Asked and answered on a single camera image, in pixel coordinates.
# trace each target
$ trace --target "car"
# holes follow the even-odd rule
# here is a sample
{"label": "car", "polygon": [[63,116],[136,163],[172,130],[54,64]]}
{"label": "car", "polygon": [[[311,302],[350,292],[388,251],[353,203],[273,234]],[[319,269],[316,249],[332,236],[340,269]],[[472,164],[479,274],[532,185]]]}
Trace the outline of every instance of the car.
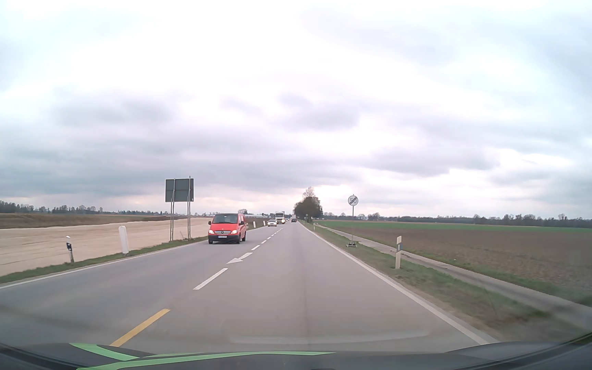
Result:
{"label": "car", "polygon": [[209,224],[209,244],[214,242],[239,244],[246,241],[248,225],[242,213],[219,213]]}

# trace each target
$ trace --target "tree line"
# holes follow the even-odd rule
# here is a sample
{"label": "tree line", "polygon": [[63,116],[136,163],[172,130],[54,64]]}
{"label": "tree line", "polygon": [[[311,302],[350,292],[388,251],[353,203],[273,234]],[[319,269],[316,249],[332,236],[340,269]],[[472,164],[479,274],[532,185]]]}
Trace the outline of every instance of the tree line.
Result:
{"label": "tree line", "polygon": [[437,217],[415,217],[415,216],[382,216],[380,213],[371,213],[366,217],[358,214],[355,217],[342,213],[339,216],[325,214],[326,219],[340,220],[362,220],[367,221],[396,221],[401,223],[458,223],[458,224],[490,224],[508,226],[546,226],[546,227],[580,227],[592,229],[592,219],[578,217],[569,219],[565,214],[559,214],[558,218],[537,217],[534,214],[504,214],[504,217],[482,217],[475,214],[474,217],[463,216],[437,216]]}
{"label": "tree line", "polygon": [[437,216],[437,217],[416,217],[416,216],[382,216],[380,213],[370,213],[366,216],[362,213],[358,215],[349,215],[341,213],[340,215],[332,212],[323,212],[319,198],[315,196],[314,188],[309,187],[303,193],[303,198],[294,205],[294,214],[299,218],[308,217],[327,220],[353,220],[353,221],[396,221],[401,223],[459,223],[459,224],[489,224],[489,225],[507,225],[507,226],[545,226],[545,227],[580,227],[592,229],[592,219],[578,217],[569,219],[564,213],[558,215],[558,218],[536,216],[535,214],[504,214],[503,217],[482,217],[475,214],[473,217],[463,216]]}
{"label": "tree line", "polygon": [[0,200],[0,213],[54,213],[54,214],[143,214],[143,215],[158,215],[168,214],[167,212],[153,212],[153,211],[104,211],[102,207],[96,209],[94,206],[78,206],[68,207],[67,205],[53,207],[52,209],[42,206],[35,207],[29,204],[15,204],[14,202],[7,202]]}

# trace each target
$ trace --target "asphalt road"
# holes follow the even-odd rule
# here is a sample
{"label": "asphalt road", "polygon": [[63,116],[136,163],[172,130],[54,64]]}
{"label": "asphalt road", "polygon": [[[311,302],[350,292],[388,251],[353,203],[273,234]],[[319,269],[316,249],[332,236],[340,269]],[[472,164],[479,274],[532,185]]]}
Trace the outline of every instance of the asphalt road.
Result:
{"label": "asphalt road", "polygon": [[0,288],[0,342],[10,345],[446,352],[485,338],[300,223]]}

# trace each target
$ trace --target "cloud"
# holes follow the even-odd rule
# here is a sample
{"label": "cloud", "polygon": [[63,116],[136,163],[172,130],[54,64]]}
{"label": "cloud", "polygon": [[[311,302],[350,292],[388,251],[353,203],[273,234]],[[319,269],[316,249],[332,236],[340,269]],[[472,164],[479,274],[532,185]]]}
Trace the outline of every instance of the cloud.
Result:
{"label": "cloud", "polygon": [[221,99],[220,106],[225,109],[236,109],[251,116],[260,116],[263,114],[262,109],[257,105],[246,103],[245,101],[234,97],[225,97]]}
{"label": "cloud", "polygon": [[592,4],[564,4],[203,3],[185,22],[2,1],[0,199],[156,209],[190,175],[205,209],[315,186],[336,213],[356,193],[360,213],[592,217]]}

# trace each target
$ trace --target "white road arrow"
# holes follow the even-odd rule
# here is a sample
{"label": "white road arrow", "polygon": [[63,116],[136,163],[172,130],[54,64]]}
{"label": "white road arrow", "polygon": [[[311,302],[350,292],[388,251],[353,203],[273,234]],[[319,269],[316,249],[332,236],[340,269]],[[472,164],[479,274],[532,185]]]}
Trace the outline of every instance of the white road arrow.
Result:
{"label": "white road arrow", "polygon": [[239,257],[239,258],[233,258],[233,259],[230,259],[230,262],[226,263],[226,265],[229,265],[229,264],[231,264],[231,263],[243,262],[243,259],[244,259],[245,257],[248,257],[248,256],[250,256],[251,254],[252,254],[252,252],[250,251],[250,252],[248,252],[248,253],[244,254],[243,256],[241,256],[241,257]]}

